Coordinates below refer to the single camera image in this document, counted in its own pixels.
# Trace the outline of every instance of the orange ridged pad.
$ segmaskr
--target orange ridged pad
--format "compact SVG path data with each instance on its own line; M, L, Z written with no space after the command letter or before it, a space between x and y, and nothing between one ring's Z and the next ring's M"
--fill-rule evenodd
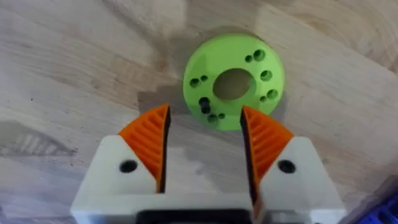
M159 193L165 190L169 127L170 109L168 105L162 105L140 115L119 133L155 177Z
M243 106L241 126L254 205L258 202L262 177L293 138L293 134L270 116L248 106Z

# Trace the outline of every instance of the green washer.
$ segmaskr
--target green washer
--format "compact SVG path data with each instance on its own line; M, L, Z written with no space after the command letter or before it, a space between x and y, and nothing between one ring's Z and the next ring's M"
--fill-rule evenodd
M249 90L235 100L219 99L213 85L219 75L240 68L249 72ZM183 94L193 116L205 126L232 131L241 129L243 105L270 114L284 90L284 69L278 55L263 41L247 34L226 34L200 46L188 61Z

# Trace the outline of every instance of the black screw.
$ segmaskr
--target black screw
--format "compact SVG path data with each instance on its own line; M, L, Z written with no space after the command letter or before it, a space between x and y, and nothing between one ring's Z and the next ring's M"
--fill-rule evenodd
M296 171L296 166L292 161L289 160L279 161L278 167L285 174L293 174Z
M131 173L132 171L134 171L135 169L137 169L137 166L138 166L138 164L136 161L127 160L120 164L119 170L120 170L120 172L122 172L124 174L128 174L128 173Z

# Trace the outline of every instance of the wooden table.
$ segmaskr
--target wooden table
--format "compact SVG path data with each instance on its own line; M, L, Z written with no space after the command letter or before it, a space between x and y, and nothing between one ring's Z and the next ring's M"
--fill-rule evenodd
M358 209L398 173L397 11L394 0L0 0L0 222L73 222L101 138L162 103L167 191L248 190L241 133L204 128L182 99L190 54L227 32L280 55L274 117L313 141Z

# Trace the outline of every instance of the small hole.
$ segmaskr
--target small hole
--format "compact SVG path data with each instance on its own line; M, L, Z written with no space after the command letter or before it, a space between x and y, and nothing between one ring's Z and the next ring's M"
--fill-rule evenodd
M271 71L263 71L261 73L261 80L262 81L269 81L272 78L272 72Z
M208 79L208 77L206 75L202 75L200 77L200 80L202 80L203 82L205 82Z
M200 80L197 78L192 78L189 85L191 85L192 87L197 87L198 85L200 85Z
M207 98L207 97L200 98L199 99L199 105L200 105L201 112L203 114L210 113L211 108L210 108L210 100L209 100L209 98Z
M256 50L253 54L253 57L256 61L261 61L266 57L266 53L263 50Z
M211 111L211 109L209 106L201 108L201 113L203 113L203 114L210 114L210 111Z
M289 160L279 161L278 167L285 174L293 174L296 171L296 166L292 161Z
M249 62L253 61L253 57L252 57L251 55L248 55L248 56L246 56L246 57L244 58L244 60L245 60L247 63L249 63Z
M210 100L207 97L202 97L199 99L199 105L200 106L207 106L210 104Z
M134 160L127 160L127 161L124 161L124 162L122 162L122 163L120 164L119 170L120 170L120 172L122 172L122 173L128 174L128 173L134 171L135 169L137 169L137 166L138 166L138 164L137 164L136 161L134 161Z
M275 98L277 98L278 96L278 91L277 90L269 90L267 93L267 98L270 100L273 100Z
M211 114L211 115L209 115L207 120L209 123L215 123L215 122L217 122L217 116L215 114Z

